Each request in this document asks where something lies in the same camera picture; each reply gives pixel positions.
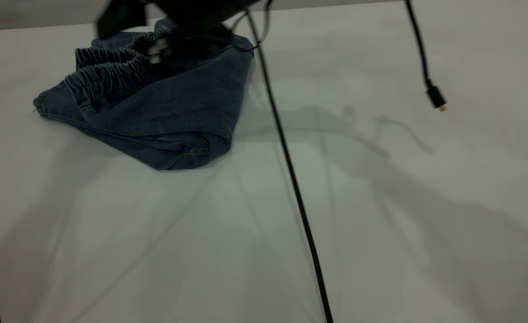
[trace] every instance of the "white table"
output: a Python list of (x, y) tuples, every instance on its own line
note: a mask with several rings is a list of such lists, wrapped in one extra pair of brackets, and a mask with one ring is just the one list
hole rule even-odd
[[(280, 10), (264, 44), (334, 320), (528, 323), (528, 0), (416, 12), (445, 113), (400, 3)], [(231, 152), (158, 172), (33, 113), (91, 38), (0, 31), (4, 323), (322, 322), (260, 68)]]

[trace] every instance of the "folded jeans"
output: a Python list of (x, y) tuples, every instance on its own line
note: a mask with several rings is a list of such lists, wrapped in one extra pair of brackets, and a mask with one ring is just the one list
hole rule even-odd
[(252, 51), (248, 39), (214, 48), (211, 58), (151, 72), (136, 44), (170, 32), (119, 33), (76, 50), (77, 71), (33, 104), (41, 117), (67, 123), (159, 170), (203, 166), (231, 147)]

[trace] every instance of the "jeans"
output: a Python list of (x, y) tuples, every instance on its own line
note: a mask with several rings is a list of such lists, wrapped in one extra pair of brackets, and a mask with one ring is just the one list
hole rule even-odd
[(174, 27), (122, 32), (76, 50), (76, 72), (42, 92), (41, 117), (67, 123), (158, 170), (204, 166), (231, 147), (254, 56), (233, 35), (208, 59), (181, 59), (161, 70), (139, 48)]

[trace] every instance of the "gray wall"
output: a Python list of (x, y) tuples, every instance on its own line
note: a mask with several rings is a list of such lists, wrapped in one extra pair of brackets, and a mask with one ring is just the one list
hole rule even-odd
[[(276, 0), (274, 9), (293, 9), (391, 0)], [(0, 0), (0, 29), (86, 24), (95, 20), (108, 0)], [(257, 4), (261, 9), (263, 3)], [(162, 14), (149, 6), (150, 18)]]

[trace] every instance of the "cable plug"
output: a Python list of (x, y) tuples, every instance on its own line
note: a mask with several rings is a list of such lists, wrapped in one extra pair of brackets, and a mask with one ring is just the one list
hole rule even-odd
[(428, 87), (427, 93), (429, 100), (432, 101), (434, 109), (438, 109), (441, 112), (447, 110), (447, 101), (438, 86), (434, 86), (431, 80), (426, 80), (425, 85)]

